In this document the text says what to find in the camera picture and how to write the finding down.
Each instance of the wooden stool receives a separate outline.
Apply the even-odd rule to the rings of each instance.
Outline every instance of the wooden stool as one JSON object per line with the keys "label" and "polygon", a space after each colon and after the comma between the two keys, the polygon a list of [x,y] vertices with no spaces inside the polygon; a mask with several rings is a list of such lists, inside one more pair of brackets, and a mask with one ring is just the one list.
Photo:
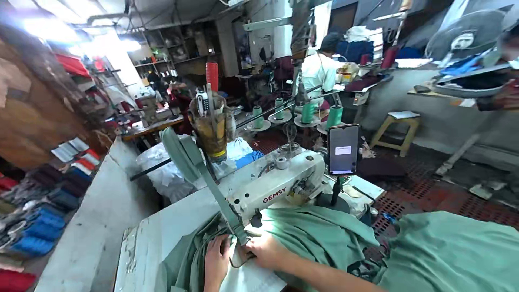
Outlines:
{"label": "wooden stool", "polygon": [[[387,130],[389,125],[392,123],[407,123],[409,124],[409,130],[407,131],[407,134],[405,134],[405,139],[402,145],[395,145],[385,142],[380,142],[380,138],[384,134],[384,132]],[[420,117],[409,117],[409,118],[401,118],[396,119],[391,115],[388,115],[386,117],[386,120],[382,123],[382,126],[378,129],[377,133],[373,137],[370,143],[370,148],[373,148],[375,145],[384,146],[388,148],[393,148],[400,150],[400,157],[405,157],[407,155],[407,152],[409,151],[409,146],[411,146],[411,142],[413,142],[413,139],[415,138],[416,129],[418,128],[418,125],[420,124]]]}

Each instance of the green thread spool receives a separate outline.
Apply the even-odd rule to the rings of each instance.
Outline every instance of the green thread spool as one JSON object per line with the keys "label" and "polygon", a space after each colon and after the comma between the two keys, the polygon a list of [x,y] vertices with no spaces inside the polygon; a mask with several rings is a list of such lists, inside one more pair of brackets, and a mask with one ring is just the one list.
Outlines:
{"label": "green thread spool", "polygon": [[343,107],[340,105],[333,105],[328,113],[328,120],[326,121],[326,129],[337,126],[343,116]]}
{"label": "green thread spool", "polygon": [[316,104],[309,102],[303,106],[301,114],[301,123],[310,124],[313,121],[313,112],[316,108]]}
{"label": "green thread spool", "polygon": [[[281,98],[281,97],[276,98],[276,106],[278,106],[282,103],[283,103],[283,98]],[[285,117],[285,111],[281,111],[276,114],[276,120],[282,120],[284,117]]]}
{"label": "green thread spool", "polygon": [[[261,115],[261,107],[259,105],[255,105],[252,108],[252,116],[259,116],[259,115]],[[254,128],[255,129],[263,128],[263,117],[259,117],[254,120]]]}

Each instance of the work table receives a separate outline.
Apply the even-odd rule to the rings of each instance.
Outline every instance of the work table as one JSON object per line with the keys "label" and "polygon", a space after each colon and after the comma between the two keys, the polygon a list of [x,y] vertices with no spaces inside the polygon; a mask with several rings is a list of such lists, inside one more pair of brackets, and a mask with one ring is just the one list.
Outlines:
{"label": "work table", "polygon": [[[266,163],[273,161],[276,156],[276,151],[273,151],[222,178],[219,189],[225,196],[232,194],[241,185],[255,180]],[[334,182],[331,177],[323,176],[323,183],[326,183],[324,191],[331,193]],[[383,189],[357,176],[351,176],[346,183],[374,199],[385,193]],[[364,213],[359,211],[364,204],[373,203],[366,196],[352,198],[345,193],[339,196],[350,204],[357,218]],[[203,188],[142,220],[136,227],[127,229],[123,236],[113,291],[153,291],[158,265],[182,236],[191,233],[218,211],[218,204],[211,191]]]}

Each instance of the human hand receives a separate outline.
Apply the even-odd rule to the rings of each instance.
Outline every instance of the human hand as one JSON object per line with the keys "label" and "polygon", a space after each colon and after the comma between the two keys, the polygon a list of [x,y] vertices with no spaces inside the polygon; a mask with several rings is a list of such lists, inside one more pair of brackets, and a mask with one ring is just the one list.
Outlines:
{"label": "human hand", "polygon": [[206,252],[206,275],[204,278],[204,291],[214,292],[220,290],[220,285],[227,275],[229,267],[229,235],[224,234],[215,237],[207,245]]}
{"label": "human hand", "polygon": [[257,256],[256,263],[269,270],[283,271],[288,260],[295,256],[281,245],[271,234],[251,239],[245,244],[245,249]]}

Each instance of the white sewing machine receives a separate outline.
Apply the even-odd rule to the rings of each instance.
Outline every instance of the white sewing machine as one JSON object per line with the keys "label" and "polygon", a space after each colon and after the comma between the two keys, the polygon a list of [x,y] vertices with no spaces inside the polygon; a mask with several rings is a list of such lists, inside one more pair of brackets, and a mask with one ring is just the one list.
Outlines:
{"label": "white sewing machine", "polygon": [[263,168],[266,168],[271,164],[269,160],[275,158],[273,169],[263,172],[227,197],[244,226],[250,222],[259,227],[256,226],[260,217],[258,213],[272,204],[299,206],[322,192],[325,170],[322,155],[311,150],[298,152],[291,159],[277,156],[279,153],[258,159],[254,164],[265,165]]}

